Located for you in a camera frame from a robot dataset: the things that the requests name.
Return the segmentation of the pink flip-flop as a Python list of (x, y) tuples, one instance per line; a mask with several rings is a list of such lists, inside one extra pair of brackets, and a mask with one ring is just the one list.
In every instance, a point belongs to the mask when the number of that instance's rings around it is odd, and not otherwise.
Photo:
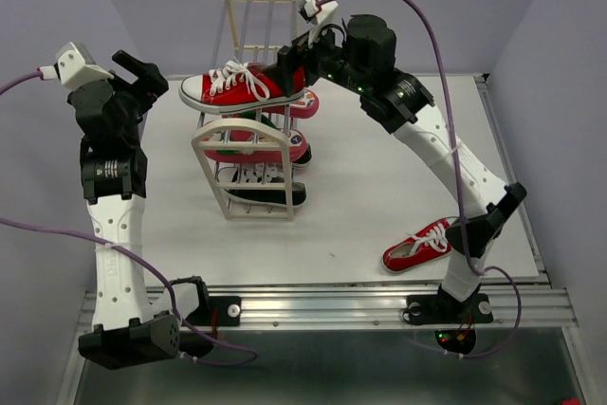
[(310, 89), (289, 97), (275, 97), (260, 101), (241, 101), (218, 106), (220, 115), (242, 115), (246, 112), (261, 110), (263, 113), (286, 116), (295, 119), (309, 119), (320, 108), (319, 97)]
[[(287, 133), (285, 133), (286, 138), (288, 139), (288, 146), (289, 148), (291, 146), (295, 146), (299, 143), (308, 143), (306, 138), (304, 137), (304, 135), (297, 129), (290, 129)], [(274, 149), (268, 149), (268, 148), (261, 148), (260, 144), (269, 144), (273, 142), (273, 138), (270, 138), (266, 135), (262, 135), (261, 133), (258, 132), (252, 132), (252, 131), (248, 131), (248, 130), (221, 130), (221, 131), (217, 131), (212, 133), (211, 135), (207, 135), (203, 138), (204, 141), (207, 142), (221, 142), (223, 143), (224, 141), (226, 141), (227, 143), (250, 143), (251, 146), (248, 147), (246, 146), (245, 148), (240, 148), (240, 149), (217, 149), (217, 148), (207, 148), (204, 151), (205, 156), (208, 159), (217, 161), (217, 162), (224, 162), (224, 163), (231, 163), (231, 164), (238, 164), (238, 163), (233, 163), (232, 162), (232, 157), (236, 154), (240, 154), (240, 153), (244, 153), (247, 154), (249, 151), (255, 151), (255, 150), (269, 150), (269, 151), (281, 151), (281, 150), (274, 150)], [(283, 163), (283, 153), (282, 153), (282, 162), (281, 163), (268, 163), (268, 164), (282, 164)]]

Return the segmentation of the red sneaker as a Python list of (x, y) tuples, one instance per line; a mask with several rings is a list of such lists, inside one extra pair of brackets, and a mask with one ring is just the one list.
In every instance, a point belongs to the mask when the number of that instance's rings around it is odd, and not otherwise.
[(192, 109), (204, 114), (235, 114), (248, 108), (258, 109), (290, 104), (304, 94), (304, 68), (300, 66), (286, 77), (293, 83), (287, 92), (279, 85), (276, 64), (240, 63), (233, 59), (221, 68), (184, 79), (179, 98)]
[(450, 225), (448, 218), (441, 218), (410, 234), (384, 251), (382, 264), (389, 271), (397, 273), (446, 257), (451, 252), (451, 244), (446, 236)]

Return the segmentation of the beige chrome shoe shelf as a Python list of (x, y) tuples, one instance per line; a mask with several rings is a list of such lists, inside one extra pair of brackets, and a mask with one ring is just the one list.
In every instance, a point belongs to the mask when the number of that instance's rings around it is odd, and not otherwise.
[[(247, 42), (247, 32), (251, 7), (255, 3), (267, 6), (267, 18), (264, 40), (254, 45)], [(278, 47), (270, 42), (270, 36), (273, 10), (279, 4), (291, 8), (289, 34), (294, 37), (298, 31), (296, 0), (224, 0), (211, 65), (217, 63), (225, 24), (230, 26), (237, 60), (250, 57), (270, 63), (278, 52)], [(226, 219), (292, 220), (295, 209), (291, 158), (294, 121), (290, 106), (284, 106), (283, 122), (277, 128), (263, 123), (261, 108), (250, 106), (246, 110), (253, 114), (251, 119), (244, 118), (241, 111), (221, 114), (215, 120), (206, 120), (201, 114), (198, 129), (193, 134), (193, 151)]]

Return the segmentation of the black sneaker white laces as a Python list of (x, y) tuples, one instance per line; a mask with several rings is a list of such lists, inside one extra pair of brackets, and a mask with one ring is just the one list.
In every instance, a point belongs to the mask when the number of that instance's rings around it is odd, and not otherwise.
[[(236, 172), (232, 181), (234, 183), (284, 183), (285, 179), (282, 174), (261, 176), (252, 170), (244, 170), (242, 175), (240, 172)], [(233, 201), (251, 205), (285, 207), (287, 203), (284, 190), (229, 189), (223, 190), (223, 194)], [(306, 187), (302, 182), (292, 182), (291, 194), (294, 208), (301, 207), (307, 199)]]

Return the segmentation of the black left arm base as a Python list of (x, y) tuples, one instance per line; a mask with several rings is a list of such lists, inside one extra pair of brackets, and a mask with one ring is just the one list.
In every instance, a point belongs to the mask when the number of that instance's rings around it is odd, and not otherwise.
[(200, 276), (175, 279), (170, 282), (177, 297), (177, 308), (185, 320), (195, 326), (207, 327), (210, 336), (218, 338), (221, 327), (240, 325), (242, 299), (240, 296), (211, 296)]

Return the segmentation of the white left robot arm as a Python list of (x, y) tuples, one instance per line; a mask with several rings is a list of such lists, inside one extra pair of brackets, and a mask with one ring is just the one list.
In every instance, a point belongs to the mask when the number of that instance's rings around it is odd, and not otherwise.
[(112, 60), (135, 80), (83, 59), (67, 101), (83, 132), (81, 184), (98, 239), (96, 308), (78, 349), (85, 359), (116, 370), (174, 358), (179, 330), (174, 315), (148, 300), (141, 263), (147, 157), (138, 126), (168, 83), (155, 64), (123, 50)]

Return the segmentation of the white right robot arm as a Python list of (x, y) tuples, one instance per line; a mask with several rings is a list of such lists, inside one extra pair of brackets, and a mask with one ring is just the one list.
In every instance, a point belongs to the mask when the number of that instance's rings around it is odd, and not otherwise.
[(519, 182), (505, 183), (475, 156), (444, 118), (430, 91), (395, 65), (395, 33), (368, 14), (342, 26), (314, 27), (282, 46), (273, 70), (286, 95), (296, 91), (296, 73), (308, 85), (325, 79), (359, 96), (361, 109), (411, 149), (450, 192), (459, 219), (447, 230), (453, 252), (436, 297), (439, 314), (457, 320), (470, 309), (487, 252), (527, 196)]

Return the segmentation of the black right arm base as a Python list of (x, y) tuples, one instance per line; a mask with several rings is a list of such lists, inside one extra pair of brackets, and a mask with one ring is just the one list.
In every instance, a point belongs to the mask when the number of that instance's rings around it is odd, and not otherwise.
[(438, 287), (434, 294), (414, 294), (406, 299), (401, 319), (412, 326), (435, 325), (434, 337), (447, 354), (464, 358), (477, 341), (475, 325), (494, 322), (488, 295), (477, 286), (463, 302)]

